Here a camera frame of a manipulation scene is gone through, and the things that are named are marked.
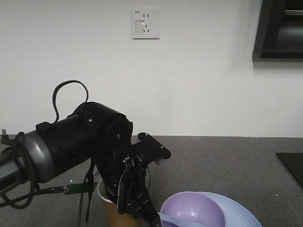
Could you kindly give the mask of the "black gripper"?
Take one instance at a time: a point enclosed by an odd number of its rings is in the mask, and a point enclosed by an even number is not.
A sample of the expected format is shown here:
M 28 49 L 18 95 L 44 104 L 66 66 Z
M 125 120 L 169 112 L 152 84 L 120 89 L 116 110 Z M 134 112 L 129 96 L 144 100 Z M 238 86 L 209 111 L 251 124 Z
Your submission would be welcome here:
M 118 152 L 105 149 L 93 155 L 92 160 L 101 174 L 106 195 L 117 205 L 119 214 L 130 214 L 157 227 L 160 217 L 145 185 L 146 169 L 132 148 Z

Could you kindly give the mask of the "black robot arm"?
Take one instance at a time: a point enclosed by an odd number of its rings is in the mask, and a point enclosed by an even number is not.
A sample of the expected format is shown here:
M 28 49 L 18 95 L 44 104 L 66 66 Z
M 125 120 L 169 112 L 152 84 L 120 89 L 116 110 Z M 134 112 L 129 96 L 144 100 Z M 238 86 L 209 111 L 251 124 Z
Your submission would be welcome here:
M 119 214 L 141 218 L 152 227 L 160 223 L 145 184 L 148 164 L 170 158 L 170 152 L 145 132 L 132 144 L 133 123 L 111 108 L 95 102 L 82 103 L 66 119 L 42 122 L 34 131 L 20 132 L 10 139 L 3 132 L 0 154 L 0 195 L 2 207 L 24 209 L 36 195 L 57 193 L 59 187 L 40 189 L 73 167 L 90 160 L 80 186 L 92 194 L 94 169 L 104 182 L 106 195 Z

